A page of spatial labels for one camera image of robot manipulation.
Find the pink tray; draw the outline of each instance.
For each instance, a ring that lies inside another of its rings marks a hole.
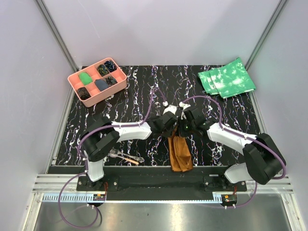
[[[115,66],[116,66],[116,70],[105,75],[105,76],[101,76],[100,73],[97,71],[97,67],[101,64],[104,64],[106,61],[112,61],[114,62]],[[79,79],[79,74],[81,72],[86,72],[88,73],[89,76],[91,76],[93,82],[89,83],[87,85],[83,85],[83,83],[80,81]],[[100,91],[98,90],[98,88],[96,87],[94,81],[100,78],[107,78],[108,76],[112,76],[113,78],[115,78],[117,80],[117,84],[110,86],[109,88],[107,88],[106,90]],[[96,103],[114,95],[115,93],[123,90],[124,88],[126,88],[127,86],[127,76],[124,74],[124,72],[120,69],[120,67],[116,64],[116,62],[112,59],[112,58],[106,58],[103,59],[91,66],[88,66],[72,75],[70,75],[67,78],[68,82],[71,84],[72,88],[75,91],[75,94],[77,95],[77,97],[79,98],[80,101],[82,101],[84,103],[84,105],[86,107],[91,107],[93,105],[95,105]],[[77,90],[79,88],[85,87],[89,94],[90,94],[90,98],[86,99],[86,100],[81,100],[81,98],[79,97]]]

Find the brown cloth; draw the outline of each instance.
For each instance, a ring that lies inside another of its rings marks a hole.
[[[185,138],[175,136],[168,138],[171,169],[175,172],[185,172],[193,167],[192,157]]]

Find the green cloth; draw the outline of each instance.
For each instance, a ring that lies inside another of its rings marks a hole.
[[[85,72],[80,73],[79,78],[82,84],[85,86],[93,82],[92,78],[88,75],[88,73],[85,73]]]
[[[210,72],[209,71],[204,71],[204,72],[200,72],[198,73],[198,76],[201,80],[202,86],[204,88],[204,90],[211,94],[211,95],[217,95],[218,91],[215,88],[211,76],[210,76]]]
[[[213,94],[217,91],[223,99],[256,89],[241,58],[237,58],[223,67],[198,73],[198,76],[207,93]]]

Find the white wall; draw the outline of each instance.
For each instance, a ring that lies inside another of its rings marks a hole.
[[[308,227],[308,1],[289,1],[248,70]]]
[[[246,62],[278,0],[44,0],[78,66]]]
[[[47,166],[72,70],[33,0],[1,0],[0,21],[0,224],[16,231]]]

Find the black table mat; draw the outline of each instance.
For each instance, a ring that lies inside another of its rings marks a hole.
[[[74,96],[69,112],[56,165],[82,166],[84,162],[77,156],[77,144],[86,127],[100,116],[107,116],[116,122],[137,122],[143,119],[149,107],[150,90],[159,87],[169,104],[179,102],[194,95],[205,95],[198,78],[198,72],[206,71],[220,65],[180,65],[180,66],[123,66],[128,76],[128,87],[114,96],[87,108]],[[231,128],[251,134],[259,134],[256,115],[248,93],[222,99],[212,96],[219,102],[223,111],[223,123]],[[218,118],[217,106],[210,100],[195,99],[191,105],[202,108],[207,118]],[[151,115],[163,112],[162,99],[156,92]],[[196,135],[187,140],[195,166],[232,165],[242,163],[244,157],[238,152]],[[144,158],[140,166],[169,166],[168,142],[159,137],[154,140],[134,140],[117,143],[120,151]],[[120,158],[108,158],[106,166],[127,166],[130,163]]]

